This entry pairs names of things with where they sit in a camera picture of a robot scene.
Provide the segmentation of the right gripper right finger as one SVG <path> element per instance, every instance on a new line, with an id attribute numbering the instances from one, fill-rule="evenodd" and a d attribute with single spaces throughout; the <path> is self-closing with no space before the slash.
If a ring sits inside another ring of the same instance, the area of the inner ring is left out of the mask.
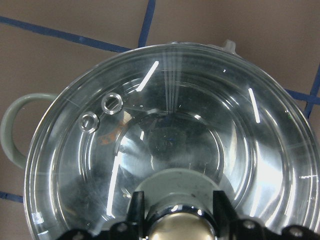
<path id="1" fill-rule="evenodd" d="M 212 193 L 213 218 L 221 240 L 264 240 L 262 226 L 252 218 L 240 217 L 222 190 Z"/>

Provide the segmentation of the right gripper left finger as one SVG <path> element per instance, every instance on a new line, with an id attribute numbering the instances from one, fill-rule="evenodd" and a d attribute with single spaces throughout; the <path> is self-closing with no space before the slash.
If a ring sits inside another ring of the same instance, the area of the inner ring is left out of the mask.
<path id="1" fill-rule="evenodd" d="M 148 240 L 145 217 L 145 193 L 135 191 L 129 203 L 125 220 L 109 230 L 110 240 Z"/>

